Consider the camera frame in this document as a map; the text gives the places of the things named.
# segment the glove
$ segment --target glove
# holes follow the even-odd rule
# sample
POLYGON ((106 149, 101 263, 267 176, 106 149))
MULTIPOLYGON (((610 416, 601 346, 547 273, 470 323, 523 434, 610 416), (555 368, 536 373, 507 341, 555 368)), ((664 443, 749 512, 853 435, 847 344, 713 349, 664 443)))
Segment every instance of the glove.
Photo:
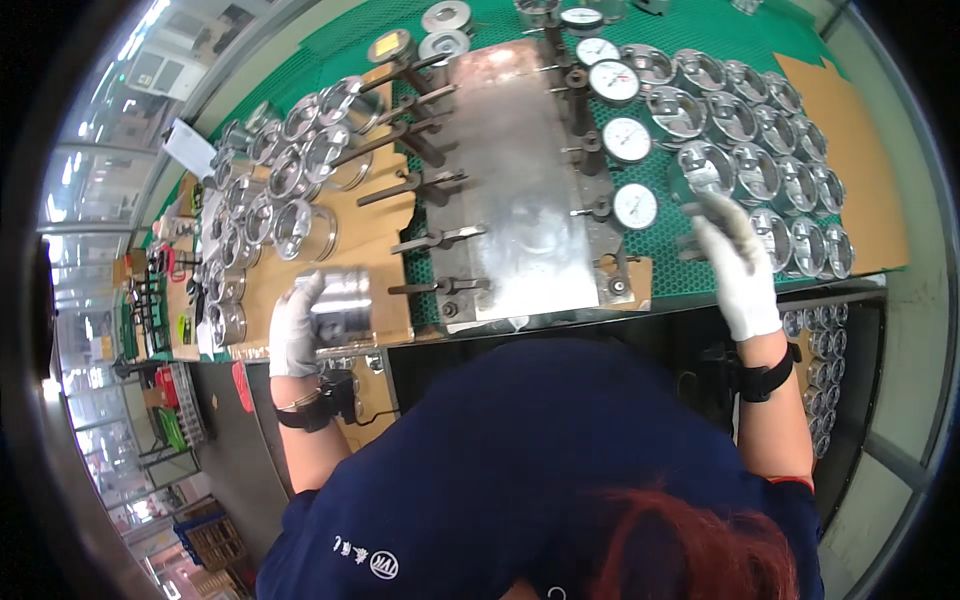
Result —
POLYGON ((310 307, 323 290, 324 274, 317 271, 276 301, 270 319, 270 377, 306 377, 320 370, 310 307))
POLYGON ((720 194, 702 192, 697 200, 710 219, 691 217, 693 233, 716 276, 717 303, 730 336, 742 342, 781 329, 770 256, 747 212, 720 194))

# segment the green mesh mat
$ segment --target green mesh mat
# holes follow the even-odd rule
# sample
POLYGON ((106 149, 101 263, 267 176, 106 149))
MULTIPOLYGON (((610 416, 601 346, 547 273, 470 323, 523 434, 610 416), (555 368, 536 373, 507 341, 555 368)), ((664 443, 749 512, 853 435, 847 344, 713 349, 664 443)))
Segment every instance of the green mesh mat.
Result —
MULTIPOLYGON (((264 100, 288 110, 310 92, 347 75, 370 70, 367 49, 373 40, 394 28, 407 29, 414 39, 422 39, 425 31, 420 26, 420 16, 434 1, 368 0, 345 12, 304 38, 298 52, 237 104, 224 123, 245 118, 264 100)), ((474 49, 521 37, 519 18, 510 0, 471 0, 469 4, 473 19, 479 25, 471 42, 474 49)), ((573 6, 575 3, 567 0, 564 4, 573 6)), ((617 45, 652 44, 668 54, 681 48, 696 48, 720 60, 743 60, 760 72, 781 72, 774 52, 815 64, 820 63, 821 56, 833 60, 832 53, 811 29, 809 15, 777 0, 760 6, 753 16, 737 11, 726 0, 675 2, 666 17, 653 16, 633 6, 629 6, 628 11, 628 18, 606 27, 602 37, 617 45)), ((575 39, 571 37, 567 41, 572 47, 575 39)), ((398 97, 412 93, 412 90, 406 84, 395 84, 394 92, 398 97)), ((598 129, 614 116, 638 116, 641 109, 641 105, 613 109, 595 101, 591 101, 591 106, 598 129)), ((212 139, 219 134, 218 128, 212 139)), ((716 288, 709 264, 685 262, 676 257, 674 240, 688 233, 690 225, 668 194, 666 165, 670 157, 668 153, 654 150, 642 163, 612 174, 614 184, 642 183, 660 200, 657 222, 649 229, 630 231, 624 236, 627 253, 654 259, 654 298, 707 293, 716 288)), ((420 168, 420 161, 410 156, 409 167, 420 168)), ((820 223, 825 225, 834 221, 838 218, 831 217, 820 223)), ((409 239, 422 235, 425 227, 425 212, 422 202, 418 201, 410 227, 401 233, 401 237, 409 239)), ((404 272, 409 283, 432 280, 429 253, 408 252, 404 256, 404 272)), ((786 280, 785 276, 777 276, 777 282, 786 280)), ((432 294, 415 294, 410 302, 414 325, 439 322, 432 294)))

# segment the metal plate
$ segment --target metal plate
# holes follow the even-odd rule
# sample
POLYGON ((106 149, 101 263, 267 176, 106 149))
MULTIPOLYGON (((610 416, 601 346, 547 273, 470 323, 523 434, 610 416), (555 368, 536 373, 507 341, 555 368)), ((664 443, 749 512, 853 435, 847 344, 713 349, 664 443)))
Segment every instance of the metal plate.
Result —
POLYGON ((443 83, 459 88, 441 101, 440 108, 452 113, 428 139, 446 152, 440 170, 463 168, 468 179, 445 206, 427 203, 427 223, 442 230, 483 225, 488 232, 449 250, 431 249, 434 277, 486 277, 491 289, 438 296, 440 306, 457 304, 456 315, 442 317, 444 324, 601 302, 594 246, 616 252, 621 240, 609 226, 598 232, 592 219, 569 212, 612 186, 609 177, 579 175, 574 153, 561 152, 579 142, 568 138, 560 107, 549 100, 554 84, 537 72, 542 66, 536 42, 522 39, 467 53, 445 69, 443 83))

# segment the navy blue shirt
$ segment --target navy blue shirt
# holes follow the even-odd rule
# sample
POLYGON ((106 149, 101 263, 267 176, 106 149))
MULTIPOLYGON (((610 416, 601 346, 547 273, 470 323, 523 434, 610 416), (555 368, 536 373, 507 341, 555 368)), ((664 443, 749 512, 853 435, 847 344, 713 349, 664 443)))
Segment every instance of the navy blue shirt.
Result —
MULTIPOLYGON (((577 340, 509 344, 439 377, 321 490, 290 501, 257 597, 496 599, 525 577, 542 598, 587 598, 622 513, 608 492, 625 489, 767 515, 801 598, 823 597, 810 488, 747 472, 664 369, 577 340)), ((629 547, 647 591, 680 576, 655 537, 629 547)))

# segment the dial gauge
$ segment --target dial gauge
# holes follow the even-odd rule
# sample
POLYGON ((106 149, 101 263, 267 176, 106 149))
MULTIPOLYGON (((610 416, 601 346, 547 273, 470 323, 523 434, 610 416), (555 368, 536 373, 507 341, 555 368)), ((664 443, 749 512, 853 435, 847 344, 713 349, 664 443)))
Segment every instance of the dial gauge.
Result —
POLYGON ((604 148, 615 160, 632 164, 650 154, 650 132, 642 123, 630 117, 616 117, 604 126, 604 148))
POLYGON ((587 7, 575 7, 561 12, 560 19, 567 27, 593 28, 603 23, 603 13, 587 7))
POLYGON ((657 197, 639 183, 627 183, 613 194, 613 216, 628 229, 646 229, 657 219, 657 197))
POLYGON ((601 37, 588 37, 581 39, 574 50, 577 60, 585 66, 592 66, 599 60, 619 59, 620 51, 612 42, 606 41, 601 37))
POLYGON ((589 70, 590 88, 614 106, 626 106, 640 91, 640 79, 630 65, 620 60, 599 60, 589 70))

